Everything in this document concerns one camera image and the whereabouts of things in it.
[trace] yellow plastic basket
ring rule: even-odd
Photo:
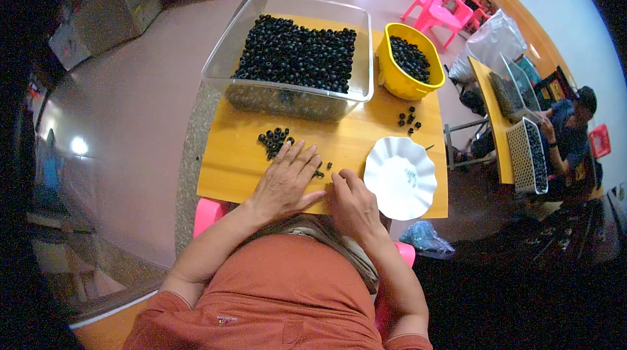
[[[431,65],[429,67],[430,85],[413,79],[396,64],[392,57],[390,36],[398,36],[411,44],[416,44],[420,52],[427,57]],[[424,34],[411,26],[403,24],[386,25],[385,35],[377,48],[377,56],[379,57],[379,85],[385,86],[396,97],[405,100],[419,100],[435,89],[441,88],[446,79],[435,46]]]

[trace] blue plastic bag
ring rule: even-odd
[[[399,241],[413,245],[419,255],[436,259],[450,259],[455,249],[443,238],[438,237],[433,225],[428,221],[418,221],[403,232]]]

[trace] hand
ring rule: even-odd
[[[292,147],[287,141],[248,199],[265,223],[300,213],[325,195],[325,191],[303,195],[322,162],[315,145],[301,152],[304,145],[300,141]]]
[[[549,143],[555,143],[555,131],[553,130],[553,123],[549,118],[544,118],[540,122],[540,131],[542,131]]]
[[[349,169],[331,175],[331,214],[335,226],[351,237],[359,245],[373,236],[388,236],[379,219],[377,197],[370,192],[364,182]]]

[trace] red box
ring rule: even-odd
[[[607,126],[604,124],[590,131],[588,134],[592,153],[595,158],[601,158],[612,152],[612,146],[609,144],[609,133]]]

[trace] blue shirt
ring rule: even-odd
[[[551,123],[555,131],[555,140],[557,148],[562,157],[562,161],[568,161],[569,167],[574,169],[590,151],[587,138],[587,127],[572,128],[566,127],[566,122],[575,113],[575,106],[571,100],[561,100],[551,106],[553,115]],[[544,155],[549,160],[549,144],[546,137],[542,135],[542,145],[544,146]]]

